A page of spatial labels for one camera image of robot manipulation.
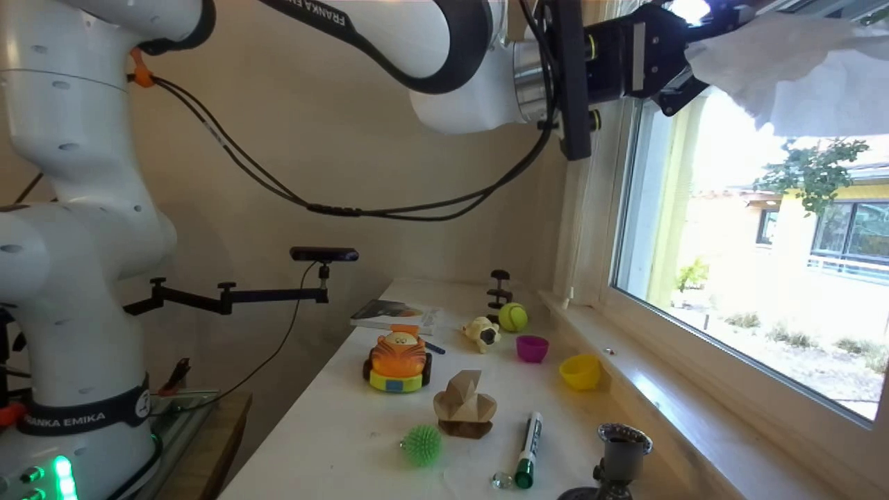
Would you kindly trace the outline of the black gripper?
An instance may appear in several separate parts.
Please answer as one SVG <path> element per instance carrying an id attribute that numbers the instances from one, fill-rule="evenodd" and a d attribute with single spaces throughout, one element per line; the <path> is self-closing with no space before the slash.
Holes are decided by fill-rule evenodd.
<path id="1" fill-rule="evenodd" d="M 685 46 L 699 36 L 699 26 L 652 3 L 624 15 L 588 24 L 588 99 L 652 99 L 660 114 L 676 115 L 705 92 L 705 83 L 695 76 L 685 61 Z"/>

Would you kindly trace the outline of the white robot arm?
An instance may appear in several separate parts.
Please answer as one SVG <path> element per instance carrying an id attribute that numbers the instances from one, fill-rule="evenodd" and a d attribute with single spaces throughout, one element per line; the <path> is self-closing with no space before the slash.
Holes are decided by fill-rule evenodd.
<path id="1" fill-rule="evenodd" d="M 113 500 L 151 483 L 141 336 L 116 283 L 173 254 L 178 233 L 133 149 L 138 56 L 192 50 L 223 0 L 3 0 L 10 146 L 53 185 L 0 213 L 3 308 L 30 364 L 24 418 L 3 433 L 3 500 Z M 402 83 L 448 132 L 517 122 L 510 0 L 259 0 Z"/>

